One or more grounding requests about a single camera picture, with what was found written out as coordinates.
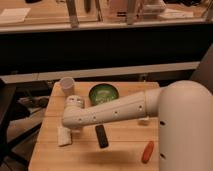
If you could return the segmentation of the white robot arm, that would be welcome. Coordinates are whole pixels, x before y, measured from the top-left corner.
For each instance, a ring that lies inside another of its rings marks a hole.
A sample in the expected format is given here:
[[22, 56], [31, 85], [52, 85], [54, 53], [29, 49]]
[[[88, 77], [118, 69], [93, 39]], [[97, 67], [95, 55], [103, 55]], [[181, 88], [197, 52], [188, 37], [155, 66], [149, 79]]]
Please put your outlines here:
[[84, 109], [67, 104], [62, 124], [75, 129], [146, 116], [158, 119], [159, 171], [213, 171], [213, 93], [194, 81]]

